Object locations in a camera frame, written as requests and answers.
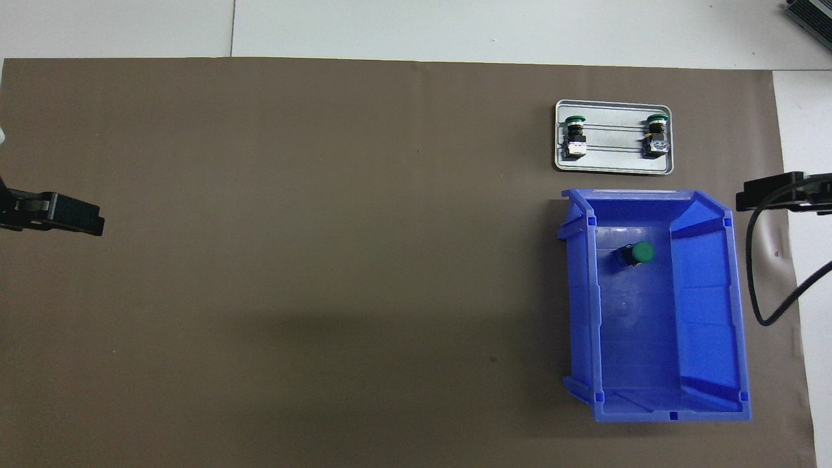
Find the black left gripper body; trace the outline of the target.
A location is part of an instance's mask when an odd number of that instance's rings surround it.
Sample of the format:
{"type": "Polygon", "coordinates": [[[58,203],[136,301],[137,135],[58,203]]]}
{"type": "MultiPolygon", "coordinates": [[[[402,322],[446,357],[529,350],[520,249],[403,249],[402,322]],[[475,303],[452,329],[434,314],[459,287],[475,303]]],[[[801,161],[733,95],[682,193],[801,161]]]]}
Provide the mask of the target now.
{"type": "Polygon", "coordinates": [[[1,228],[9,231],[23,231],[17,225],[15,211],[17,211],[18,199],[11,193],[8,187],[1,187],[1,228]]]}

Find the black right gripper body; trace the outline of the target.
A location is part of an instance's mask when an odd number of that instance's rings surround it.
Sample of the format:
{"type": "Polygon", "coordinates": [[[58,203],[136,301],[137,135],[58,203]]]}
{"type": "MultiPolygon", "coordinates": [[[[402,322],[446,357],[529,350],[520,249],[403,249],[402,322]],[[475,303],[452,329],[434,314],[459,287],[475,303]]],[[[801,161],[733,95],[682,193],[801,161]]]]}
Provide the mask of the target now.
{"type": "Polygon", "coordinates": [[[816,214],[831,213],[831,173],[814,175],[806,187],[807,210],[816,214]]]}

